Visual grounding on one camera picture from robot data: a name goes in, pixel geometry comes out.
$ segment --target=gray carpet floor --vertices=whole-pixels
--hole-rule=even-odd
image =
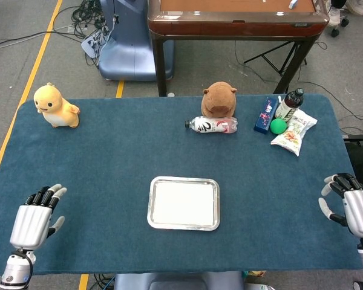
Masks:
[[[79,3],[79,0],[64,0],[60,9]],[[0,0],[0,41],[46,30],[55,5],[55,1]],[[70,11],[59,16],[56,27],[71,24]],[[363,17],[351,15],[350,22],[335,39],[330,37],[328,30],[325,31],[319,40],[327,45],[327,49],[320,47],[325,48],[323,43],[312,48],[307,58],[308,65],[301,68],[301,75],[295,77],[290,89],[302,87],[306,92],[328,96],[337,118],[341,120],[341,128],[360,134],[363,133],[363,121],[351,116],[340,104],[363,116]],[[40,36],[0,49],[0,148],[42,40],[43,36]],[[277,43],[178,41],[175,74],[168,82],[168,90],[176,95],[202,95],[202,90],[211,83],[224,80],[236,87],[239,94],[270,93],[278,81],[277,73],[262,59],[254,60],[245,67],[238,63],[237,58],[239,61],[248,59],[275,45]],[[280,65],[287,52],[285,48],[269,57]],[[32,98],[35,90],[47,82],[54,83],[65,98],[115,97],[118,84],[103,79],[94,66],[85,63],[79,43],[56,34],[50,37],[28,98]],[[156,95],[154,82],[126,82],[123,90],[124,98]],[[79,279],[80,275],[37,276],[32,280],[32,290],[78,289]],[[363,280],[363,272],[277,271],[268,272],[257,282],[267,283],[277,290],[345,290],[352,288],[353,280]]]

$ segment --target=green tennis ball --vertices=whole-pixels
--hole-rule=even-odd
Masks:
[[[284,133],[286,130],[286,122],[283,119],[274,119],[270,123],[270,131],[274,134],[281,134]]]

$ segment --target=silver robotic hand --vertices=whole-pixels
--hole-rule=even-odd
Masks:
[[[0,289],[28,289],[36,261],[33,251],[56,233],[65,221],[61,216],[50,226],[54,208],[66,191],[60,184],[43,187],[19,207],[10,239],[16,250],[7,260]]]
[[[328,219],[348,227],[352,234],[360,238],[358,252],[363,263],[363,185],[348,173],[329,176],[324,182],[326,185],[322,189],[321,195],[326,196],[332,190],[336,192],[342,198],[345,216],[334,213],[324,198],[319,198],[320,208]],[[362,290],[363,284],[354,282],[354,289]]]

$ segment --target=table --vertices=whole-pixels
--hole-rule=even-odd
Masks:
[[[323,0],[149,0],[159,96],[166,96],[163,43],[168,39],[293,41],[299,46],[274,90],[284,93],[328,24]]]
[[[356,238],[318,205],[326,176],[353,172],[331,103],[304,96],[318,124],[296,157],[253,130],[266,97],[237,97],[230,135],[184,127],[200,115],[201,97],[71,100],[81,111],[76,129],[53,129],[26,102],[0,166],[0,275],[19,205],[57,182],[68,191],[52,222],[66,221],[35,252],[35,274],[361,268]],[[167,175],[218,182],[215,231],[149,226],[150,182]],[[342,209],[338,195],[327,198]]]

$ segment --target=metal tray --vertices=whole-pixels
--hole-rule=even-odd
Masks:
[[[154,228],[214,231],[220,223],[213,179],[158,176],[151,182],[148,223]]]

